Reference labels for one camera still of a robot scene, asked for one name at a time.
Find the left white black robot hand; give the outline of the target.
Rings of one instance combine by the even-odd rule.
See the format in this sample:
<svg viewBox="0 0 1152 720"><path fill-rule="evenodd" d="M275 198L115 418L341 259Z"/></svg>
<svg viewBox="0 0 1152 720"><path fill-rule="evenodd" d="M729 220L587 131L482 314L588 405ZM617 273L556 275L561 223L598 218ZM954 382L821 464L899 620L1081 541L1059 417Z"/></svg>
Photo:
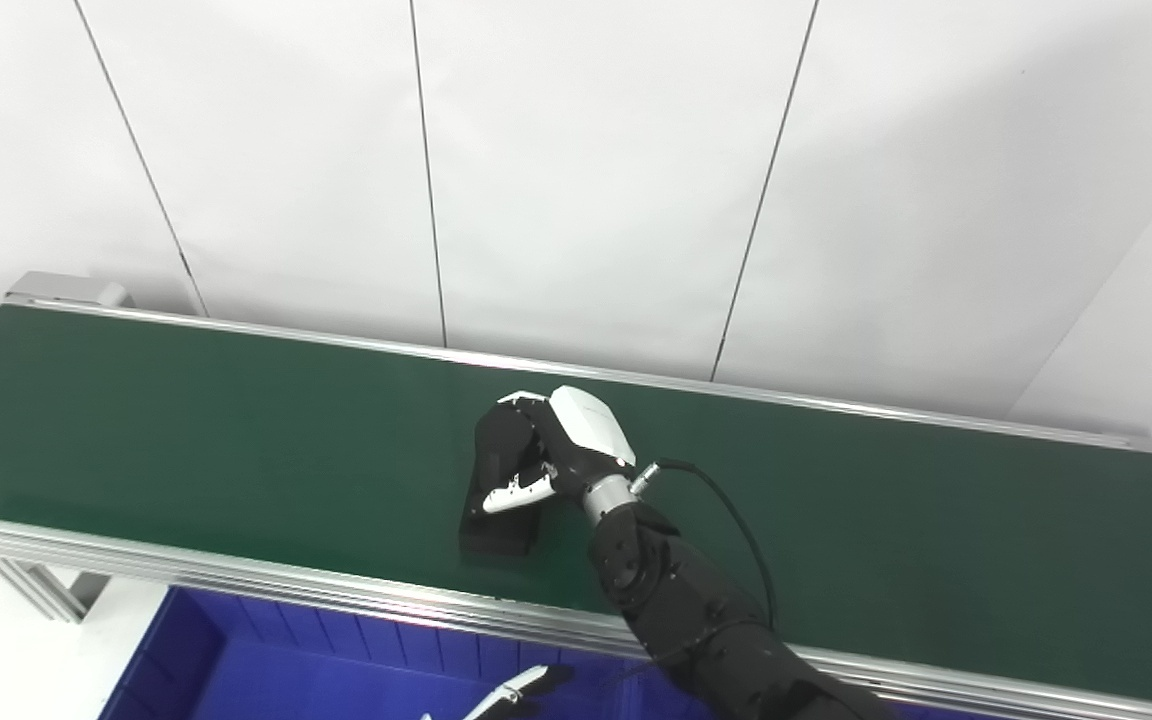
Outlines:
<svg viewBox="0 0 1152 720"><path fill-rule="evenodd" d="M573 679L573 667L567 664L535 665L505 680L485 694L463 719L522 719L539 710L535 698L552 694Z"/></svg>

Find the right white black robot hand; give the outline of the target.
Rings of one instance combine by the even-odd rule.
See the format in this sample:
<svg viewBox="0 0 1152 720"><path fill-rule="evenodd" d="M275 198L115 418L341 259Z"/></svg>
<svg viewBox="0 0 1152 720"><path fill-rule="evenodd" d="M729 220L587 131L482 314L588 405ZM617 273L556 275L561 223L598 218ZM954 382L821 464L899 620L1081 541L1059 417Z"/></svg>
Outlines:
<svg viewBox="0 0 1152 720"><path fill-rule="evenodd" d="M573 386L548 396L516 391L500 397L476 430L473 511L495 515L550 498L570 498L598 524L636 502L636 455L620 420L599 397Z"/></svg>

